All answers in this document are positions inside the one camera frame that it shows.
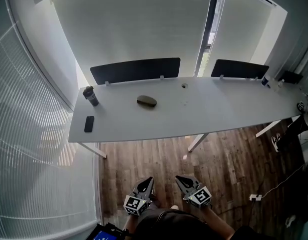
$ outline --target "smartphone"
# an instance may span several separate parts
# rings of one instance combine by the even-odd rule
[[[86,118],[84,132],[91,133],[92,130],[93,130],[93,124],[94,124],[94,117],[93,116],[88,116]]]

